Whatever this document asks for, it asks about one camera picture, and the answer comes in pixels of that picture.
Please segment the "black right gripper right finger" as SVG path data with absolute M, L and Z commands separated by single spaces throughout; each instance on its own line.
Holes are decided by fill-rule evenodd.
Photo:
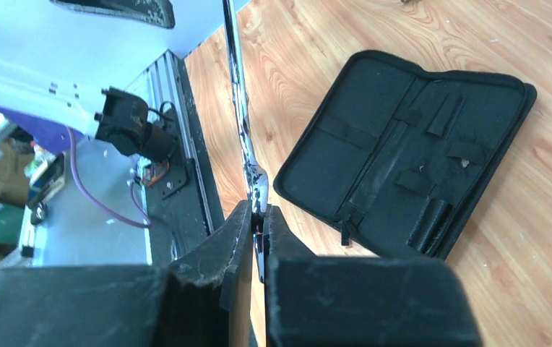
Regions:
M 271 205 L 264 219 L 269 346 L 481 346 L 465 290 L 427 257 L 314 254 Z

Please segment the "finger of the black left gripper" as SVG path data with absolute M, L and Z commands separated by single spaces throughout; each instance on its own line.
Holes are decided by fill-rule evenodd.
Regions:
M 117 17 L 173 29 L 176 20 L 168 0 L 50 0 L 69 11 Z

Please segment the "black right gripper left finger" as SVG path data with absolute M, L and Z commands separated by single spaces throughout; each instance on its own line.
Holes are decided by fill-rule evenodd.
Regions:
M 169 265 L 0 267 L 0 346 L 247 346 L 251 205 Z

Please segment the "silver thinning scissors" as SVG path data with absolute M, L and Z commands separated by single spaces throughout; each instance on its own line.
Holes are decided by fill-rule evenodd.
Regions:
M 267 262 L 267 237 L 264 235 L 264 218 L 268 206 L 269 179 L 267 172 L 256 159 L 251 138 L 249 97 L 246 92 L 235 4 L 233 0 L 223 0 L 222 3 L 233 109 L 241 145 L 242 171 L 246 181 L 248 200 L 251 202 L 251 232 L 254 240 L 258 277 L 260 282 L 264 283 Z

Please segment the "black zip tool case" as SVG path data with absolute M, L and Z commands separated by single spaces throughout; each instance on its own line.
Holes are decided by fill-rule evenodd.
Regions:
M 281 166 L 274 190 L 381 257 L 445 259 L 531 111 L 508 74 L 429 72 L 353 54 Z

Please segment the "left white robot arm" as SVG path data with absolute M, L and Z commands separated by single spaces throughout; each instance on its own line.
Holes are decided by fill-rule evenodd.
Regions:
M 175 136 L 149 122 L 150 107 L 138 95 L 51 79 L 4 59 L 0 106 L 65 126 L 72 152 L 76 132 L 109 142 L 122 155 L 141 155 L 154 162 L 169 159 L 178 146 Z

